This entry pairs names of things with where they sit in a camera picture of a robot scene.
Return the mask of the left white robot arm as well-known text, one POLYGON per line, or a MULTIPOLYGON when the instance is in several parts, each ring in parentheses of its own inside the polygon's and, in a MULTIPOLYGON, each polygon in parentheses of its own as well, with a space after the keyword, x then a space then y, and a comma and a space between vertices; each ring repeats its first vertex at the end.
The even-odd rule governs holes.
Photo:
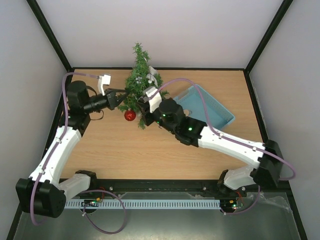
POLYGON ((65 181, 60 181, 61 174, 91 121, 90 114, 105 108, 114 110, 129 95, 129 91, 107 88, 90 96, 88 89, 84 81, 77 80, 63 90, 66 110, 54 139, 37 168, 27 179, 19 179, 15 186, 23 212, 57 218, 67 201, 83 191, 98 187, 95 172, 78 170, 65 181))

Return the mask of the red ball ornament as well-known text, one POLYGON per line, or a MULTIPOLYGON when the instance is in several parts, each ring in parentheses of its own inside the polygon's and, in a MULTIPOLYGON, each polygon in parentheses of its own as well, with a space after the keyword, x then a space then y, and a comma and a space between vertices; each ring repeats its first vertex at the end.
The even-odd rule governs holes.
POLYGON ((131 122, 131 121, 135 120, 136 117, 137 117, 137 114, 131 109, 126 110, 125 113, 124 113, 124 118, 128 122, 131 122))

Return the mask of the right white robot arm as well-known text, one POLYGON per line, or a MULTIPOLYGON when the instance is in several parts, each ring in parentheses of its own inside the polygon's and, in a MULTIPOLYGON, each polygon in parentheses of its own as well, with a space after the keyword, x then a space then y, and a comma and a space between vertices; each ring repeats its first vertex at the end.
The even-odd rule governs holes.
POLYGON ((281 181, 283 162, 279 145, 272 140, 265 143, 252 142, 210 127, 208 123, 186 116, 181 105, 172 98, 138 100, 144 123, 156 122, 182 144, 211 149, 234 157, 246 166, 224 170, 218 180, 218 191, 229 196, 239 188, 259 185, 276 188, 281 181))

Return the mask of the white mesh bow ornament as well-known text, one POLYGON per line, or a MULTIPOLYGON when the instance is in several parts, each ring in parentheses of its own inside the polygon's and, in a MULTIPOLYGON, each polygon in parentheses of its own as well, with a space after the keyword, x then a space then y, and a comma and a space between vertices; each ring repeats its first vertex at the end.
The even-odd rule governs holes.
POLYGON ((163 84, 161 75, 152 66, 148 67, 148 74, 146 75, 146 78, 150 86, 155 86, 156 88, 159 88, 163 84))

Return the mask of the small green christmas tree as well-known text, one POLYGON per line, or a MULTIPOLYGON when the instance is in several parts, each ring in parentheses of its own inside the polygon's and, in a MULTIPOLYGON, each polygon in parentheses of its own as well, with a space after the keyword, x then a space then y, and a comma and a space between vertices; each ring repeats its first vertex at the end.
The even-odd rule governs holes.
POLYGON ((149 73, 149 66, 151 66, 149 64, 149 53, 146 50, 143 50, 142 44, 139 42, 137 42, 133 47, 133 53, 135 54, 135 62, 129 77, 125 80, 125 89, 129 90, 127 98, 131 100, 132 109, 130 110, 133 110, 138 116, 140 116, 138 127, 143 130, 146 126, 142 121, 141 112, 138 107, 138 100, 142 99, 146 102, 147 99, 143 91, 148 87, 155 86, 149 85, 148 79, 146 78, 149 73))

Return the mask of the light blue plastic basket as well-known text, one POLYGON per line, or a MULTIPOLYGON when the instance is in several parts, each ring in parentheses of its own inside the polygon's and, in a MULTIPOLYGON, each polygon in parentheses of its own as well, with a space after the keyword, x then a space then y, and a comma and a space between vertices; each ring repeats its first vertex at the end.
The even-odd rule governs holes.
MULTIPOLYGON (((218 130, 222 130, 227 125, 230 125, 235 120, 235 115, 200 85, 197 84, 196 86, 204 99, 211 125, 218 130)), ((189 117, 207 122, 201 96, 193 85, 173 99, 177 104, 181 105, 184 110, 188 111, 189 117)))

